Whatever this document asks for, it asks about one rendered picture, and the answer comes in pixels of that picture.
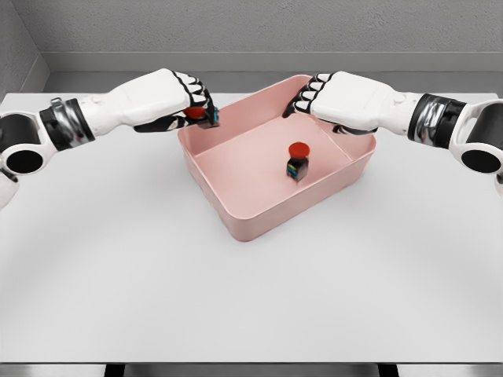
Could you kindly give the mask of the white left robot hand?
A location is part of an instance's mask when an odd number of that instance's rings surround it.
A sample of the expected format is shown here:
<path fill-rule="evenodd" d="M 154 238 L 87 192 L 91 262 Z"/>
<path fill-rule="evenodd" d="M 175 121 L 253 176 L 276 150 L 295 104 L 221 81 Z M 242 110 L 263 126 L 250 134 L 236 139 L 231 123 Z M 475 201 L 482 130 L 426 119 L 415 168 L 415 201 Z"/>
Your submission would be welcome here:
<path fill-rule="evenodd" d="M 121 123 L 139 133 L 167 132 L 192 126 L 183 113 L 189 107 L 215 107 L 196 77 L 162 68 L 123 85 L 128 104 Z"/>

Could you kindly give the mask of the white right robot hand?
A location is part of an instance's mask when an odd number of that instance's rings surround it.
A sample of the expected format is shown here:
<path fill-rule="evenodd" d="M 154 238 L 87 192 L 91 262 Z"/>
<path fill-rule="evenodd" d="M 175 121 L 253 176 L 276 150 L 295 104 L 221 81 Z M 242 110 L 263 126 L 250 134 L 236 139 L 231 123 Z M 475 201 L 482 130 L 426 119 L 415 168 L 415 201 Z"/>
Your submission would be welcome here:
<path fill-rule="evenodd" d="M 381 82 L 345 71 L 316 74 L 288 102 L 282 117 L 304 113 L 332 123 L 336 134 L 372 134 L 386 91 Z"/>

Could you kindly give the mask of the red-button black industrial switch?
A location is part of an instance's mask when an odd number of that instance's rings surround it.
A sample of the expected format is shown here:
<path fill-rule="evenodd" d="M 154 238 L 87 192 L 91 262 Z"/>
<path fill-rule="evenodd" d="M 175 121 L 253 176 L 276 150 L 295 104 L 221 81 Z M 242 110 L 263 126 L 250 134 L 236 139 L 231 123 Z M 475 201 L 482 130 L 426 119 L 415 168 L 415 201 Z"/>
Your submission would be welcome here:
<path fill-rule="evenodd" d="M 287 175 L 299 182 L 307 175 L 309 167 L 310 147 L 308 144 L 297 141 L 288 147 L 289 160 L 286 167 Z"/>
<path fill-rule="evenodd" d="M 219 127 L 218 109 L 204 107 L 189 107 L 183 110 L 187 121 L 193 125 L 198 125 L 201 129 L 211 129 Z"/>

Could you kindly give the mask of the pink plastic basket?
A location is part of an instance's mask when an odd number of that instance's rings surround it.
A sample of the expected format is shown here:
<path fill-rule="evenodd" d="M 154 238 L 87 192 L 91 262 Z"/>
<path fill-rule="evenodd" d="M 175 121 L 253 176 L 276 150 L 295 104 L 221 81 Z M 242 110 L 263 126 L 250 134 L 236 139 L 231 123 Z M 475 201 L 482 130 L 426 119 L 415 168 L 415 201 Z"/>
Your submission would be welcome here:
<path fill-rule="evenodd" d="M 253 240 L 352 185 L 376 149 L 373 135 L 335 134 L 332 124 L 305 114 L 282 117 L 309 79 L 294 75 L 222 106 L 219 127 L 178 132 L 190 173 L 236 240 Z M 310 147 L 299 182 L 286 172 L 297 141 Z"/>

